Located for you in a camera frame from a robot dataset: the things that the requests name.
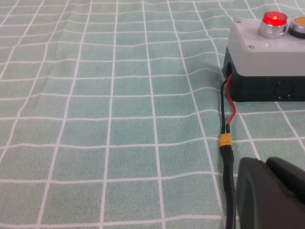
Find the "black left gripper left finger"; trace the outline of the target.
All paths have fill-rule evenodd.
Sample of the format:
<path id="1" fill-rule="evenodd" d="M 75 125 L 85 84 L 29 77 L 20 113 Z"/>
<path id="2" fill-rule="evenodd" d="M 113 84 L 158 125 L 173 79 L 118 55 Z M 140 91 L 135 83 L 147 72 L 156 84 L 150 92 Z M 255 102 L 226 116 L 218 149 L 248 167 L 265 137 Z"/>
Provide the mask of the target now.
<path id="1" fill-rule="evenodd" d="M 236 184 L 236 205 L 242 229 L 303 229 L 305 204 L 272 170 L 254 158 L 242 158 Z"/>

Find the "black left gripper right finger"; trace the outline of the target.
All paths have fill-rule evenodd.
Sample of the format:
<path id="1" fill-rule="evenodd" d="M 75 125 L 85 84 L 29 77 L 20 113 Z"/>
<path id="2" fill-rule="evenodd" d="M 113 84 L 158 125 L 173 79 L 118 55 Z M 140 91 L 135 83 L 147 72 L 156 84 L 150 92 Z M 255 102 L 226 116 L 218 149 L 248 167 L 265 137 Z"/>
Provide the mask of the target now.
<path id="1" fill-rule="evenodd" d="M 305 171 L 279 157 L 270 157 L 266 165 L 296 198 L 305 203 Z"/>

